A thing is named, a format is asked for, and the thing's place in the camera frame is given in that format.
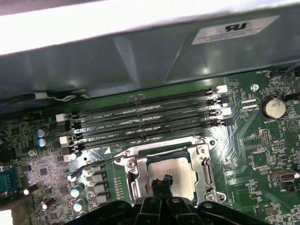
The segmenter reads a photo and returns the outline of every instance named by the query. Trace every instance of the sticker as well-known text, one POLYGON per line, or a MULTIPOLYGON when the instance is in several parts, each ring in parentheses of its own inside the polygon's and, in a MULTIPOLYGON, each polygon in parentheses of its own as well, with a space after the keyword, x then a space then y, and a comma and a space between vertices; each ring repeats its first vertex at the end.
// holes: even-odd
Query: sticker
POLYGON ((192 42, 192 45, 258 34, 279 17, 280 16, 277 15, 261 19, 202 28, 197 33, 195 39, 192 42))

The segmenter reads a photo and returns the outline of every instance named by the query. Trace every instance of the integrated circuit chip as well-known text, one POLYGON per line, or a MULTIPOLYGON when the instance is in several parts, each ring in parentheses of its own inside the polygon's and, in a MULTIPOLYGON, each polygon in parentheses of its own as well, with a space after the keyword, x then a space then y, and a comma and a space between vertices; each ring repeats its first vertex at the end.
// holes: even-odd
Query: integrated circuit chip
POLYGON ((268 155, 266 151, 252 152, 251 155, 253 168, 257 169, 263 166, 267 166, 269 164, 268 155))
POLYGON ((245 149, 257 148, 262 145, 262 138, 260 136, 244 138, 244 147, 245 149))
POLYGON ((29 171, 31 171, 31 165, 22 166, 22 170, 23 170, 23 172, 29 172, 29 171))
POLYGON ((51 213, 51 214, 50 214, 50 218, 51 218, 51 220, 57 219, 57 218, 58 218, 58 217, 57 217, 57 213, 51 213))
POLYGON ((44 168, 44 169, 40 169, 40 170, 39 170, 39 173, 40 173, 40 175, 41 175, 41 176, 44 176, 44 175, 47 175, 47 174, 48 174, 48 172, 47 172, 47 169, 46 169, 46 168, 44 168))
POLYGON ((166 174, 173 176, 174 196, 193 200, 197 178, 187 158, 172 158, 148 165, 149 184, 155 179, 162 180, 166 174))
POLYGON ((68 193, 68 191, 69 191, 69 189, 68 189, 67 186, 60 187, 60 193, 61 194, 66 194, 66 193, 68 193))
POLYGON ((57 161, 58 161, 58 162, 64 161, 64 157, 63 157, 63 156, 58 156, 58 157, 57 157, 57 161))

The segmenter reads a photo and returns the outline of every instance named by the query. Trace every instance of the black cable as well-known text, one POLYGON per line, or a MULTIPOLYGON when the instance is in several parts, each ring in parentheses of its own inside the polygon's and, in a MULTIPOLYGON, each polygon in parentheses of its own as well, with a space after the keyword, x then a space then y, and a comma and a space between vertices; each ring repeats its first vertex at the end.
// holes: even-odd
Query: black cable
POLYGON ((299 88, 295 85, 292 84, 288 79, 287 79, 287 75, 288 73, 290 73, 292 70, 294 70, 295 68, 300 67, 300 62, 297 62, 295 65, 289 67, 280 77, 280 79, 287 85, 289 86, 291 89, 296 90, 297 92, 299 92, 299 88))
POLYGON ((0 100, 0 107, 4 107, 7 105, 12 105, 15 103, 24 102, 28 100, 34 100, 34 99, 36 99, 36 95, 34 93, 13 96, 13 97, 0 100))
POLYGON ((96 162, 93 162, 93 163, 90 163, 90 164, 87 164, 87 165, 83 165, 82 167, 78 168, 77 170, 74 170, 73 172, 71 172, 67 179, 68 180, 72 180, 74 177, 77 177, 79 174, 81 174, 81 172, 83 170, 86 170, 86 169, 90 169, 92 167, 99 167, 99 166, 103 166, 107 163, 110 163, 114 160, 118 160, 118 159, 121 159, 121 158, 124 158, 125 156, 119 156, 119 157, 115 157, 115 158, 110 158, 108 160, 100 160, 100 161, 96 161, 96 162))

